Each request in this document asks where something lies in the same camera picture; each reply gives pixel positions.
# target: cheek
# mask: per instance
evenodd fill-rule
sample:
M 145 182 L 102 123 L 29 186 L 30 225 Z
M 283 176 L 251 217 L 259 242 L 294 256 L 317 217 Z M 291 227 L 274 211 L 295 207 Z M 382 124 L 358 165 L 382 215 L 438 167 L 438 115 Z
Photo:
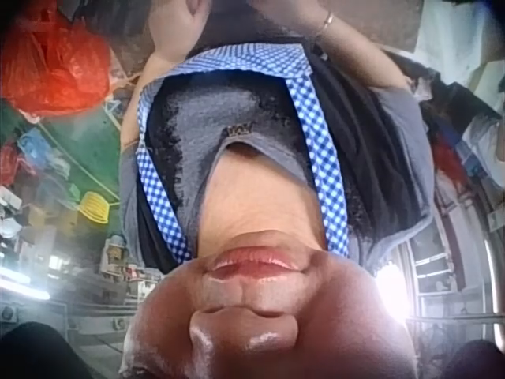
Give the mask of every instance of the cheek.
M 194 309 L 190 291 L 180 277 L 167 277 L 137 312 L 125 343 L 129 366 L 159 375 L 182 375 L 190 363 L 189 321 Z
M 387 366 L 413 360 L 408 333 L 384 309 L 375 284 L 357 275 L 328 281 L 300 316 L 298 348 L 325 374 L 360 370 L 364 362 Z

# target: hand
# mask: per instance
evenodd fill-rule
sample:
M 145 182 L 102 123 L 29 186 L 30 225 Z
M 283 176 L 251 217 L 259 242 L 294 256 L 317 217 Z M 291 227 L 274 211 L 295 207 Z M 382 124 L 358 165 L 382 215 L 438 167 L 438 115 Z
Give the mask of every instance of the hand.
M 175 64 L 184 62 L 200 38 L 211 0 L 153 0 L 149 28 L 155 53 Z
M 306 37 L 323 27 L 328 11 L 318 0 L 248 0 L 252 8 L 276 24 Z

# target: blue gingham apron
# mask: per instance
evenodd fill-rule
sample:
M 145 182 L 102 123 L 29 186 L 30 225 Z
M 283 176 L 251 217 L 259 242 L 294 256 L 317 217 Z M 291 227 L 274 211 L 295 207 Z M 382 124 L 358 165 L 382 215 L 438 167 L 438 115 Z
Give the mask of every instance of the blue gingham apron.
M 169 251 L 181 264 L 194 258 L 174 210 L 146 149 L 145 131 L 151 105 L 166 77 L 217 70 L 254 71 L 286 81 L 301 121 L 323 215 L 328 249 L 348 257 L 347 211 L 337 151 L 324 119 L 310 75 L 312 68 L 300 44 L 246 43 L 205 51 L 150 83 L 140 96 L 140 180 L 152 214 Z

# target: red lips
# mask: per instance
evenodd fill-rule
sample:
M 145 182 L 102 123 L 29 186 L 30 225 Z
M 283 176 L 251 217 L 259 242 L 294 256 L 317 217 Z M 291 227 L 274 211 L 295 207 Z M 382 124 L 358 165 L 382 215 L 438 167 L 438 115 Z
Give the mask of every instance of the red lips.
M 234 276 L 264 279 L 300 271 L 301 268 L 285 251 L 258 246 L 226 251 L 209 267 L 209 275 L 220 280 Z

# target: silver bracelet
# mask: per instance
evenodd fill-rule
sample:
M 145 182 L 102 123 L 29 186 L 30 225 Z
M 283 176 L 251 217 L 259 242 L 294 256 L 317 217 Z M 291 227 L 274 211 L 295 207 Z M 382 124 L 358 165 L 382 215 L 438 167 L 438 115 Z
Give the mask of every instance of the silver bracelet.
M 314 44 L 316 44 L 316 43 L 319 42 L 319 40 L 323 36 L 323 33 L 328 28 L 328 26 L 330 26 L 331 24 L 333 24 L 334 19 L 335 19 L 335 15 L 333 14 L 333 12 L 331 12 L 330 10 L 328 10 L 328 15 L 326 17 L 326 20 L 324 20 L 323 26 L 321 27 L 321 29 L 317 32 L 316 36 L 314 37 Z

